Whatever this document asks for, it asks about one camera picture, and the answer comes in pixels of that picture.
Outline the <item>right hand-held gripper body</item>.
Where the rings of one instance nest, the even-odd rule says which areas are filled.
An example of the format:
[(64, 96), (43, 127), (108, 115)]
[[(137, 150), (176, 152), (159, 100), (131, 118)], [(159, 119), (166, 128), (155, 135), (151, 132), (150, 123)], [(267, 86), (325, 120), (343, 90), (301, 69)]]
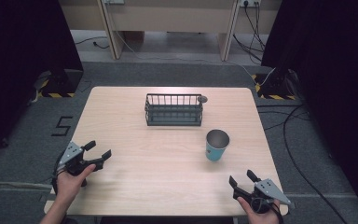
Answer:
[(275, 185), (275, 183), (267, 178), (261, 180), (254, 185), (254, 191), (250, 198), (243, 198), (257, 214), (267, 213), (275, 201), (280, 204), (290, 205), (292, 202), (288, 197)]

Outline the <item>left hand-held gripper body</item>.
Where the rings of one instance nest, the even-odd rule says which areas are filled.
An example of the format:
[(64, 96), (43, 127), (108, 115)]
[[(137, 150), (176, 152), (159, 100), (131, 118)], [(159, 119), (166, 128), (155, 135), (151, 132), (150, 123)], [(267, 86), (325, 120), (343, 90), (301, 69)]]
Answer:
[(57, 165), (57, 173), (66, 171), (71, 175), (79, 175), (87, 167), (87, 164), (84, 163), (83, 155), (85, 149), (78, 146), (74, 142), (70, 142), (66, 150), (63, 152), (59, 158)]

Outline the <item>person's right hand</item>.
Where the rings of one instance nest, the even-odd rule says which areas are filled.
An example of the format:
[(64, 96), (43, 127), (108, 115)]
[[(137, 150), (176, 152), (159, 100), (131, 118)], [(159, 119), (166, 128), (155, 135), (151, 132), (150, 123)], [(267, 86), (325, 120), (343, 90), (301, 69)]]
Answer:
[(273, 210), (269, 210), (265, 214), (257, 214), (253, 211), (250, 204), (248, 204), (242, 197), (237, 198), (238, 203), (245, 211), (249, 224), (279, 224), (280, 220)]

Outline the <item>person's left hand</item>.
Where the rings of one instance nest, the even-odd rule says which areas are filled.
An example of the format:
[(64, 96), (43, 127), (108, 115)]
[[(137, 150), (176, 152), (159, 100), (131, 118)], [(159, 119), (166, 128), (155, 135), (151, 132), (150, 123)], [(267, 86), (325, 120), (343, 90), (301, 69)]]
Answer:
[(91, 164), (79, 175), (70, 175), (64, 171), (58, 175), (56, 196), (57, 203), (71, 203), (80, 191), (83, 181), (94, 171), (95, 164)]

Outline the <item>blue metal cup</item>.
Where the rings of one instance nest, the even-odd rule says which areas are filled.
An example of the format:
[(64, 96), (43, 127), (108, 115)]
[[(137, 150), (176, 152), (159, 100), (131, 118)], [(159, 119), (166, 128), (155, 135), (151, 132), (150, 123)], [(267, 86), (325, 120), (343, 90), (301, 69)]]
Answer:
[(210, 161), (219, 161), (230, 143), (228, 134), (219, 129), (210, 130), (206, 135), (205, 155)]

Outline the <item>black stand base striped tape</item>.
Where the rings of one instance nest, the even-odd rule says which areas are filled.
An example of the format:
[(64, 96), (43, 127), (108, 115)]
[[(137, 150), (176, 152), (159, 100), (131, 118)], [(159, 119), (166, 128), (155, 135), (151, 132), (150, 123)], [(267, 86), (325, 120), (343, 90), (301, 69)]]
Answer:
[(48, 98), (74, 97), (82, 77), (83, 71), (75, 69), (64, 69), (58, 75), (48, 73), (42, 77), (38, 96)]
[(252, 75), (255, 83), (255, 91), (259, 98), (272, 100), (295, 100), (296, 83), (298, 78), (296, 72), (288, 69), (282, 74), (276, 74), (272, 69), (270, 72)]

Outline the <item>black curtain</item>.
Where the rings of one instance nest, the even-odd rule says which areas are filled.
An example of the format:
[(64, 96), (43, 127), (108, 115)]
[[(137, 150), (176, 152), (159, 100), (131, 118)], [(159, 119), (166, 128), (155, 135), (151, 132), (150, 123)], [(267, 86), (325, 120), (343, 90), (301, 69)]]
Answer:
[(262, 63), (296, 72), (358, 197), (358, 0), (282, 0)]
[(0, 0), (0, 142), (43, 72), (82, 68), (59, 0)]

